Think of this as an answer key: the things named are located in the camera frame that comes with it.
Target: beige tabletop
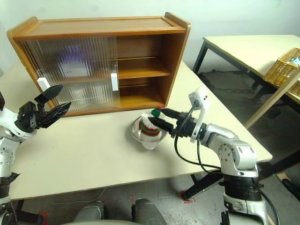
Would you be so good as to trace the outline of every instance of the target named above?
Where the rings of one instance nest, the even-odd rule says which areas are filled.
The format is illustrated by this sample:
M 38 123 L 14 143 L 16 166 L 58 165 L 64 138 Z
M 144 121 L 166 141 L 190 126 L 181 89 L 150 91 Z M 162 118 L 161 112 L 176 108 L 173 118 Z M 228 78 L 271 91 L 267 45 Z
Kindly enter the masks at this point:
M 182 62 L 168 107 L 188 111 L 188 94 L 204 84 Z M 6 108 L 18 111 L 39 92 L 20 62 L 0 78 L 0 90 Z M 229 110 L 207 89 L 211 107 L 206 123 L 231 129 L 250 143 L 259 161 L 272 155 L 243 127 Z M 144 150 L 130 134 L 132 122 L 145 110 L 112 112 L 62 118 L 18 148 L 12 171 L 21 175 L 11 184 L 12 199 L 109 187 L 144 180 L 167 178 L 202 171 L 182 161 L 168 135 L 155 150 Z M 187 138 L 178 142 L 180 153 L 197 160 L 196 144 Z M 202 147 L 202 161 L 220 165 L 217 155 Z
M 300 48 L 300 37 L 295 35 L 249 35 L 204 37 L 229 57 L 263 78 L 276 60 L 292 48 Z M 300 104 L 300 97 L 287 92 Z

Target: cabinet top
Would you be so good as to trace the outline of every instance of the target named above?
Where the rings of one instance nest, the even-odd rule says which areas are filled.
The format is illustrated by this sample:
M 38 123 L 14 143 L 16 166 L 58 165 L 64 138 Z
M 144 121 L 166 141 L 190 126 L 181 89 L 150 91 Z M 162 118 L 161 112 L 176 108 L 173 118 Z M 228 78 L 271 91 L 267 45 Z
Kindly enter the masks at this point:
M 131 36 L 185 33 L 188 22 L 166 13 L 165 16 L 106 17 L 38 20 L 31 17 L 7 35 L 15 41 L 75 38 L 86 36 Z

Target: wooden cabinet side panel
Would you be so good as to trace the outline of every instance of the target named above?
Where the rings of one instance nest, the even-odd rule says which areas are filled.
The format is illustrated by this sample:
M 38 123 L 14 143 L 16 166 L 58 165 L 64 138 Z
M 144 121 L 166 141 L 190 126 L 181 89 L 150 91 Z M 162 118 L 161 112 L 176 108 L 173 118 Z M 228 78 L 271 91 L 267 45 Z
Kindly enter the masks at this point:
M 31 64 L 28 56 L 25 54 L 24 50 L 19 46 L 17 42 L 14 40 L 14 35 L 23 32 L 24 30 L 30 30 L 33 29 L 35 26 L 37 26 L 38 20 L 36 17 L 31 17 L 28 20 L 22 22 L 21 24 L 17 25 L 16 27 L 10 29 L 7 31 L 7 38 L 9 39 L 11 45 L 13 46 L 15 52 L 17 53 L 18 57 L 20 58 L 21 63 L 29 73 L 30 77 L 32 78 L 33 82 L 35 83 L 36 87 L 40 92 L 43 92 L 40 88 L 40 86 L 37 83 L 37 75 L 35 72 L 35 69 L 33 68 L 33 65 Z M 54 107 L 54 103 L 52 101 L 48 102 L 49 106 L 51 108 Z
M 167 34 L 163 36 L 161 60 L 171 71 L 171 76 L 161 77 L 161 82 L 158 83 L 158 86 L 161 97 L 167 105 L 188 40 L 191 24 L 169 12 L 165 14 L 165 17 L 186 28 L 186 32 L 183 34 Z

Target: concrete floor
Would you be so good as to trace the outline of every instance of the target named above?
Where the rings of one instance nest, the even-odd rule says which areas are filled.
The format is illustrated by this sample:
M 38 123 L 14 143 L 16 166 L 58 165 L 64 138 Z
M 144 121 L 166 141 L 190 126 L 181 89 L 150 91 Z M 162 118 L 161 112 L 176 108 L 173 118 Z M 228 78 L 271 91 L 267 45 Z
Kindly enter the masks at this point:
M 253 81 L 247 75 L 235 73 L 212 72 L 204 74 L 216 96 L 241 121 L 246 121 L 263 103 L 251 104 L 255 92 L 251 91 Z M 291 154 L 299 147 L 300 116 L 288 106 L 272 109 L 269 116 L 278 112 L 275 119 L 264 116 L 251 127 L 250 132 L 274 156 L 274 161 Z M 300 164 L 286 170 L 290 178 L 300 185 Z M 273 201 L 281 217 L 281 224 L 298 225 L 300 221 L 300 202 L 286 190 L 276 176 L 271 176 L 262 182 L 265 193 Z M 161 211 L 169 225 L 217 225 L 221 221 L 223 206 L 223 187 L 213 188 L 198 194 L 191 203 L 185 203 L 180 198 L 180 191 L 193 185 L 190 176 L 147 181 L 118 187 L 110 187 L 99 200 L 104 201 L 109 211 L 109 218 L 131 220 L 131 204 L 134 199 L 148 198 Z M 62 194 L 56 196 L 28 199 L 23 209 L 37 213 L 51 203 L 66 203 L 79 200 L 91 200 L 101 193 L 101 189 Z M 58 225 L 71 222 L 86 202 L 64 205 L 53 205 L 44 211 L 45 223 Z

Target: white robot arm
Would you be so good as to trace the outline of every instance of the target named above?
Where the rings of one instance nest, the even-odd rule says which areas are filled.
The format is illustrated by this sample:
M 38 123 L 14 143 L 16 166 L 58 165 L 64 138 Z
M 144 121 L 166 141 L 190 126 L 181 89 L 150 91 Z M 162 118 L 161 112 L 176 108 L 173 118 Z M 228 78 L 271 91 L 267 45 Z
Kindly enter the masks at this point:
M 268 225 L 266 204 L 260 191 L 255 150 L 232 131 L 203 123 L 204 114 L 210 104 L 209 97 L 202 88 L 192 92 L 189 99 L 192 104 L 189 113 L 168 108 L 161 110 L 164 115 L 177 119 L 175 129 L 172 124 L 160 118 L 149 120 L 155 126 L 168 131 L 172 137 L 175 136 L 175 142 L 178 136 L 191 137 L 191 142 L 200 141 L 218 155 L 225 187 L 224 204 L 228 209 L 222 213 L 222 225 Z M 197 109 L 201 110 L 199 119 L 191 117 L 191 112 Z
M 45 112 L 45 103 L 55 98 L 63 88 L 56 85 L 45 90 L 33 102 L 23 105 L 19 113 L 5 108 L 5 101 L 0 93 L 0 224 L 10 224 L 15 217 L 10 203 L 9 185 L 18 176 L 11 172 L 18 146 L 32 138 L 39 128 L 47 128 L 69 109 L 71 102 L 66 102 Z

